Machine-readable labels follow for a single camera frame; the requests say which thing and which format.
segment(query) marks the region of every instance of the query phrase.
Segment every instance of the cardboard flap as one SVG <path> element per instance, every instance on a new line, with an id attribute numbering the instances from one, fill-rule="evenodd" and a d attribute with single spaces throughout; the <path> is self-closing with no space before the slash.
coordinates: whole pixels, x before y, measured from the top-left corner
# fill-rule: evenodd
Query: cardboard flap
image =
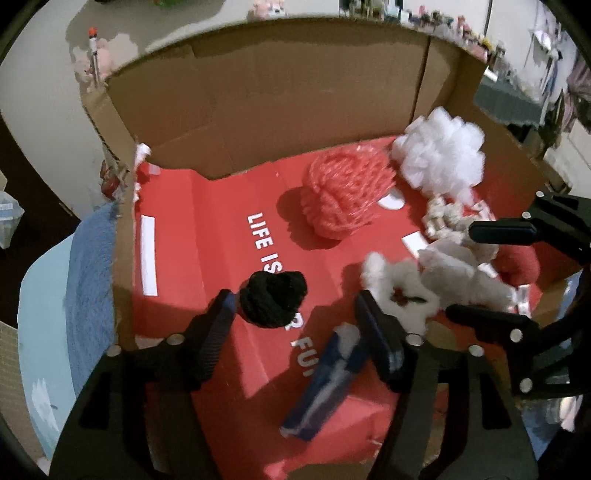
<path id="1" fill-rule="evenodd" d="M 431 38 L 427 53 L 425 71 L 421 81 L 421 88 L 417 97 L 417 106 L 414 111 L 413 120 L 419 116 L 428 116 L 436 107 L 445 105 L 456 88 L 458 79 L 458 69 L 460 62 L 467 53 L 456 45 Z M 485 65 L 480 63 L 473 64 L 476 70 L 480 70 L 480 77 L 484 72 Z M 462 83 L 462 89 L 466 90 L 468 96 L 476 93 L 478 83 L 475 85 L 465 85 Z"/>
<path id="2" fill-rule="evenodd" d="M 127 65 L 108 92 L 155 163 L 216 179 L 402 132 L 428 44 L 412 30 L 338 18 L 236 25 Z"/>
<path id="3" fill-rule="evenodd" d="M 104 90 L 94 90 L 82 98 L 82 104 L 111 153 L 132 171 L 135 142 Z"/>

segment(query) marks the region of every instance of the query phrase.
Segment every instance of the plastic bag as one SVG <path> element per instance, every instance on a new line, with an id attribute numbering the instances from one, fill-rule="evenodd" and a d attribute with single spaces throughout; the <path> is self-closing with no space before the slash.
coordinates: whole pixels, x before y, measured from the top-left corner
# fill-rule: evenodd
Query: plastic bag
<path id="1" fill-rule="evenodd" d="M 10 247 L 10 240 L 25 211 L 6 192 L 0 192 L 0 248 Z"/>

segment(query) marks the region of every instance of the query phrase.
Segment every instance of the table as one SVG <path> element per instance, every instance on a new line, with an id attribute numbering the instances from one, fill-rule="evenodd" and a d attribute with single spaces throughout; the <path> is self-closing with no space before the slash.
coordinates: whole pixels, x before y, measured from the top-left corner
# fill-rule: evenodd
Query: table
<path id="1" fill-rule="evenodd" d="M 504 125 L 540 125 L 543 106 L 506 79 L 493 82 L 484 76 L 474 96 L 474 104 Z"/>

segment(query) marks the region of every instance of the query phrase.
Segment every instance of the black pom pom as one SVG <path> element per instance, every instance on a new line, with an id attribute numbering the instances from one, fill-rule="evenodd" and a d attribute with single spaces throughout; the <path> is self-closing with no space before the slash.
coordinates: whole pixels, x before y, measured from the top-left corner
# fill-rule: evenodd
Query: black pom pom
<path id="1" fill-rule="evenodd" d="M 254 272 L 240 290 L 240 306 L 246 320 L 262 328 L 289 325 L 308 293 L 301 272 Z"/>

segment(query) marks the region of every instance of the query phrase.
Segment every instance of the clothes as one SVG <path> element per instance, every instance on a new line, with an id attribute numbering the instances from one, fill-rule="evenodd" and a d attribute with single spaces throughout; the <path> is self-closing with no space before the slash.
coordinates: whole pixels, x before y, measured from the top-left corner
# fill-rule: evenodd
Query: clothes
<path id="1" fill-rule="evenodd" d="M 345 399 L 368 358 L 369 351 L 355 325 L 343 323 L 335 328 L 312 381 L 284 420 L 281 434 L 311 441 Z"/>
<path id="2" fill-rule="evenodd" d="M 115 341 L 111 266 L 117 211 L 116 203 L 102 206 L 82 221 L 72 240 L 64 309 L 76 396 Z"/>

